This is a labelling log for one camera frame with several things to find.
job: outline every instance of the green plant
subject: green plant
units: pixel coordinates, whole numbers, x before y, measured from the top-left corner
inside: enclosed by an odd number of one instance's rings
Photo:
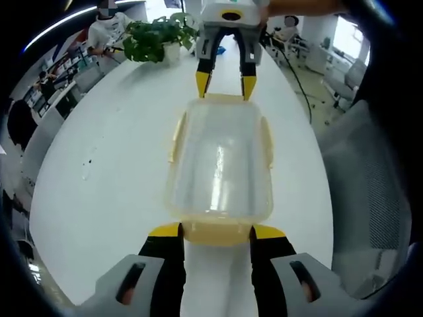
[[[189,50],[198,32],[184,23],[186,13],[174,13],[170,18],[161,17],[152,23],[136,21],[126,28],[125,56],[132,61],[157,63],[165,58],[164,44],[178,43]]]

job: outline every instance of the white flower pot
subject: white flower pot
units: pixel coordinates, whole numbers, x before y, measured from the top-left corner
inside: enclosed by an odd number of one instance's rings
[[[163,63],[168,66],[175,66],[180,63],[180,46],[179,43],[164,44],[165,58]]]

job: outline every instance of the white oval table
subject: white oval table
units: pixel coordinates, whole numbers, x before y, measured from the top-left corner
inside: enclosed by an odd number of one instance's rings
[[[209,92],[241,94],[237,45],[230,38],[222,43],[227,51],[217,57]],[[167,159],[176,123],[197,98],[196,67],[188,54],[173,68],[124,62],[80,101],[54,139],[37,179],[30,231],[73,303],[91,296],[95,281],[125,255],[137,254],[153,228],[178,220],[163,204]],[[264,224],[283,230],[297,253],[330,267],[332,207],[315,135],[266,52],[257,78],[251,100],[268,118],[274,139],[274,210]],[[186,246],[183,316],[197,308],[202,316],[217,316],[217,310],[256,316],[248,261],[247,246]],[[234,269],[241,262],[244,268]],[[190,306],[195,296],[219,297],[220,307],[214,298],[207,314],[204,305]],[[242,305],[245,311],[236,312]]]

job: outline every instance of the plastic food container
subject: plastic food container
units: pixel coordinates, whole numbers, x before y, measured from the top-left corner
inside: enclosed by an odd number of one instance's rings
[[[174,134],[165,201],[193,242],[233,245],[272,212],[268,123],[242,97],[208,94]]]

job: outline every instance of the potted plant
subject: potted plant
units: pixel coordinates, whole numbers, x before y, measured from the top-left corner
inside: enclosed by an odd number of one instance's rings
[[[152,23],[136,21],[126,29],[125,56],[132,61],[166,61],[174,64],[179,60],[180,47],[187,50],[197,38],[198,31],[186,25],[186,13],[174,13],[170,18],[161,17]]]

